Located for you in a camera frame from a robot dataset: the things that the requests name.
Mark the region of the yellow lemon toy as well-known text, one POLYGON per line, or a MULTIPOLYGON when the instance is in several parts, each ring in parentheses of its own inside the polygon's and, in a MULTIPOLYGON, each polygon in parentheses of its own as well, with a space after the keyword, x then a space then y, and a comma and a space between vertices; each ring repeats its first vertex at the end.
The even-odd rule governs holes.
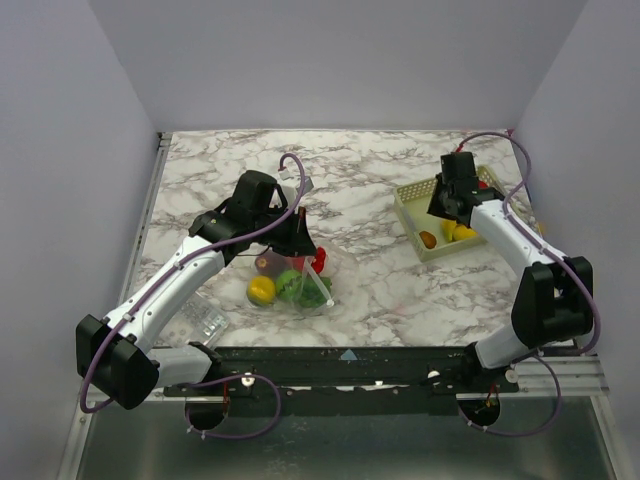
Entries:
POLYGON ((268 306, 276 298, 275 282, 267 276, 255 276, 249 281, 246 294, 252 303, 268 306))

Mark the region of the green watermelon toy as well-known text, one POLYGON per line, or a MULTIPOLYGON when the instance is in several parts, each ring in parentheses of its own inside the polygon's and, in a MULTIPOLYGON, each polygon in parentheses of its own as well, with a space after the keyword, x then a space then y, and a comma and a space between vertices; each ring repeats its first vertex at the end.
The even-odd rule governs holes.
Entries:
POLYGON ((293 302, 298 298, 303 284, 302 274, 295 269, 282 272, 276 279, 276 295, 282 301, 293 302))

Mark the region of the purple mangosteen toy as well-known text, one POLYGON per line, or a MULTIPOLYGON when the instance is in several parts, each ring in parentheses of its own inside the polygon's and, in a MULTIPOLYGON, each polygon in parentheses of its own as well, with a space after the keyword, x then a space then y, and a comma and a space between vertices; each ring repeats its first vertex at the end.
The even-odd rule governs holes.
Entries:
POLYGON ((256 271, 262 276, 275 277, 283 270, 282 259, 278 255, 261 255, 254 261, 256 271))

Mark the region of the green bell pepper toy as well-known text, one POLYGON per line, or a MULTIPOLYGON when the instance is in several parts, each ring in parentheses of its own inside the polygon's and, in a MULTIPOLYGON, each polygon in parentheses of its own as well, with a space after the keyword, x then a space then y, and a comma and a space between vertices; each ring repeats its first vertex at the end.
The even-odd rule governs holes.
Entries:
POLYGON ((301 308, 314 309, 325 305, 327 298, 317 283, 307 276, 302 284, 301 292, 297 298, 297 303, 301 308))

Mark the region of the red bell pepper toy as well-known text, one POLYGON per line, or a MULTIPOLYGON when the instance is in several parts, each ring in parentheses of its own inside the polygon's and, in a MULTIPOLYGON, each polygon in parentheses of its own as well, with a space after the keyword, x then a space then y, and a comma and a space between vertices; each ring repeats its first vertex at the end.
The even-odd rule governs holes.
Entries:
POLYGON ((316 274, 321 274, 325 268, 327 253, 323 247, 318 247, 316 255, 311 261, 311 268, 316 274))

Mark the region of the clear zip top bag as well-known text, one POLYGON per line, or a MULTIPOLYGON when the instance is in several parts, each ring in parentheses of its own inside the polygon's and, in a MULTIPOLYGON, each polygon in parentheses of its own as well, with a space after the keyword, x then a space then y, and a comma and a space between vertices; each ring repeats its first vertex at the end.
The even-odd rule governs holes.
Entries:
POLYGON ((314 256, 287 257, 265 249, 252 255, 246 298, 260 308, 319 313, 338 303, 339 251, 325 242, 314 256))

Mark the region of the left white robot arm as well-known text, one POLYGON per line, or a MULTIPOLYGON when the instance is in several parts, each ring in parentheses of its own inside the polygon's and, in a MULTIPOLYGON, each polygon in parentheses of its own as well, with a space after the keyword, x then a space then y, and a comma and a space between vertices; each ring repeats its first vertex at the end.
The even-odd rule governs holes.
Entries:
POLYGON ((243 173, 232 196, 196 217, 174 255, 143 287, 105 317, 83 318, 75 333, 80 397, 96 387, 130 410, 156 388, 189 384, 201 395, 214 393, 222 372, 201 342, 158 354, 153 346, 186 301, 252 244, 288 257, 315 254, 299 204, 311 187, 307 177, 293 188, 262 172, 243 173))

